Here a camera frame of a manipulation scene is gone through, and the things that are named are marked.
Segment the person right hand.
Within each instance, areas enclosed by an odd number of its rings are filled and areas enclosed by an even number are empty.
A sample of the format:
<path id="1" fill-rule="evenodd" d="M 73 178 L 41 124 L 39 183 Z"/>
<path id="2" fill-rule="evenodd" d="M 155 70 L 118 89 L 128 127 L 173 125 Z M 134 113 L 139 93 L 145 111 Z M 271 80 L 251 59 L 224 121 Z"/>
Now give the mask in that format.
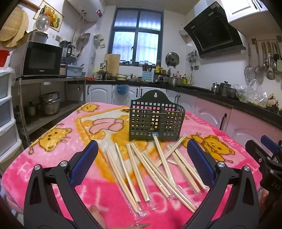
<path id="1" fill-rule="evenodd" d="M 260 217 L 264 214 L 265 210 L 267 209 L 267 199 L 268 199 L 269 191 L 262 188 L 260 190 L 260 200 L 259 200 L 259 212 Z"/>

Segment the person left hand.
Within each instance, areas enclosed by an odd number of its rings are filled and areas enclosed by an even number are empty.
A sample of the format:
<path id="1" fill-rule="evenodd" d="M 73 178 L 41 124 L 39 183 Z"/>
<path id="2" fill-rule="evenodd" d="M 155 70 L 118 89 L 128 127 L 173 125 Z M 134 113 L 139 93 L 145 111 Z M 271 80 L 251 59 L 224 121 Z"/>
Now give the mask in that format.
<path id="1" fill-rule="evenodd" d="M 100 214 L 99 208 L 95 205 L 91 205 L 89 208 L 89 211 L 91 215 L 96 219 L 96 221 L 102 226 L 102 228 L 109 228 L 106 224 L 106 221 Z M 112 229 L 144 229 L 150 226 L 150 223 L 142 223 L 142 224 L 135 224 L 135 225 L 130 225 L 127 227 L 113 227 Z"/>

